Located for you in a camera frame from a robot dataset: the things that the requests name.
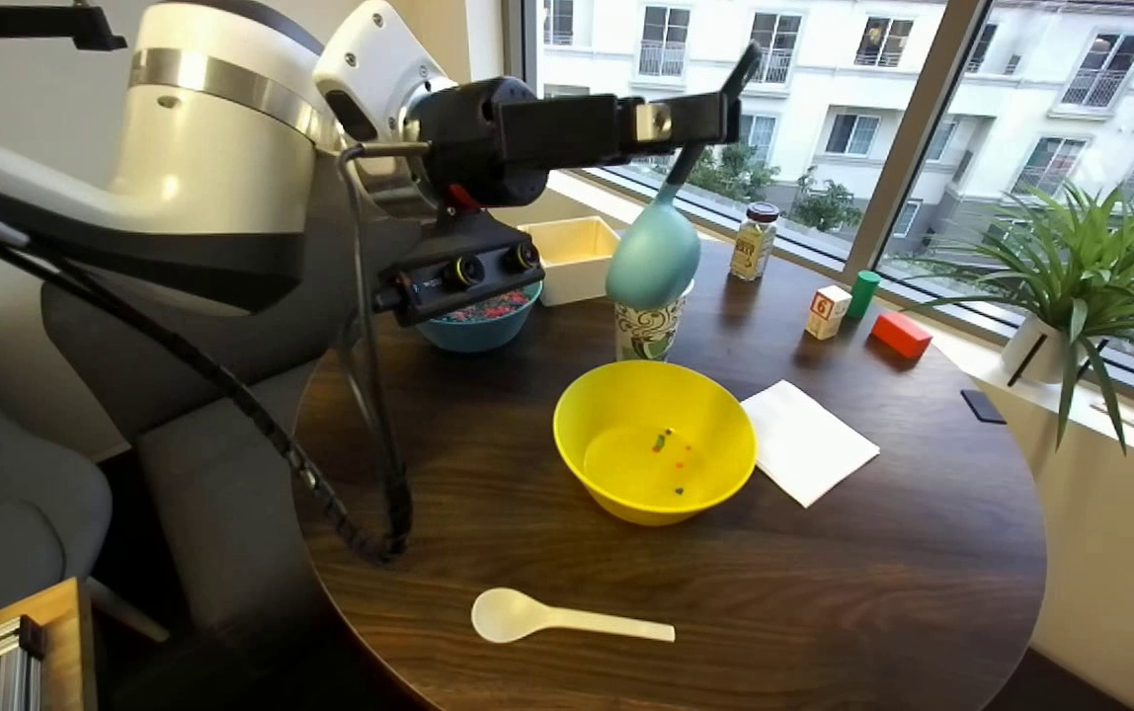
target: potted plant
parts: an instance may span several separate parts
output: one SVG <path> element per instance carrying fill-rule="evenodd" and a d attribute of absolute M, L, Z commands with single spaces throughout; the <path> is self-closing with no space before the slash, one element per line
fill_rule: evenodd
<path fill-rule="evenodd" d="M 1057 367 L 1057 434 L 1067 430 L 1074 384 L 1092 367 L 1124 452 L 1107 342 L 1134 342 L 1134 202 L 1124 194 L 1026 194 L 1005 205 L 1009 231 L 986 231 L 964 263 L 940 263 L 980 294 L 936 296 L 931 303 L 1011 303 L 1026 311 L 1009 355 L 1035 361 L 1051 344 Z"/>

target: small bottle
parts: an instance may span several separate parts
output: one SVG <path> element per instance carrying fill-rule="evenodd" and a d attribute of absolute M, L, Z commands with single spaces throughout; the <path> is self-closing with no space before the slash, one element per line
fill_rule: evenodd
<path fill-rule="evenodd" d="M 732 243 L 732 278 L 736 282 L 758 282 L 772 259 L 779 211 L 775 205 L 750 205 L 745 226 L 740 226 Z"/>

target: wooden table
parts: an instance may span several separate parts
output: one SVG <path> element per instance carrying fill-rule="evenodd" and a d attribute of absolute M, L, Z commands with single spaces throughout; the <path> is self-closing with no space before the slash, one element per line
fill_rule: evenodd
<path fill-rule="evenodd" d="M 980 706 L 1018 663 L 1044 593 L 1031 475 L 1005 428 L 977 422 L 966 380 L 928 347 L 897 367 L 865 344 L 802 342 L 820 278 L 772 263 L 728 282 L 708 248 L 670 361 L 736 397 L 797 384 L 882 454 L 793 505 L 768 475 L 678 529 L 631 529 L 552 452 L 562 386 L 613 361 L 606 303 L 538 311 L 495 355 L 442 355 L 379 326 L 416 534 L 374 569 L 300 505 L 313 569 L 368 654 L 430 706 Z M 371 447 L 336 361 L 300 438 L 349 505 Z M 541 634 L 483 644 L 469 605 L 515 586 L 549 605 L 650 615 L 678 644 Z"/>
<path fill-rule="evenodd" d="M 91 711 L 95 702 L 95 634 L 87 581 L 68 579 L 9 608 L 0 623 L 27 615 L 38 623 L 42 648 L 42 711 Z"/>

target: napkin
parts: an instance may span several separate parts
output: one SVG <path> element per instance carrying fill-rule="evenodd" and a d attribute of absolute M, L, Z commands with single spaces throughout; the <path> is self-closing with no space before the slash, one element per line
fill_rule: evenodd
<path fill-rule="evenodd" d="M 741 398 L 741 411 L 756 422 L 764 475 L 802 511 L 882 452 L 787 380 Z"/>

